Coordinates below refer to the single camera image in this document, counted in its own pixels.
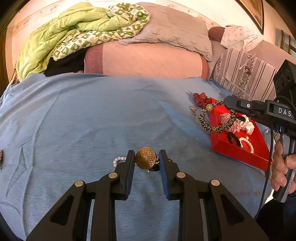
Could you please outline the person's right hand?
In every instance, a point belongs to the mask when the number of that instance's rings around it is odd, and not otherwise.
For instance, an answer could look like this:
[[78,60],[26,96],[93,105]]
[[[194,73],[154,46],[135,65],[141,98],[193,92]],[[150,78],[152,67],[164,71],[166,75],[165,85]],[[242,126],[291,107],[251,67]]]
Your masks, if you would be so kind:
[[278,140],[274,147],[273,153],[273,165],[272,176],[271,176],[271,186],[274,191],[279,190],[280,187],[284,187],[287,184],[286,174],[288,169],[295,169],[296,167],[296,156],[295,154],[287,156],[285,159],[283,155],[283,146]]

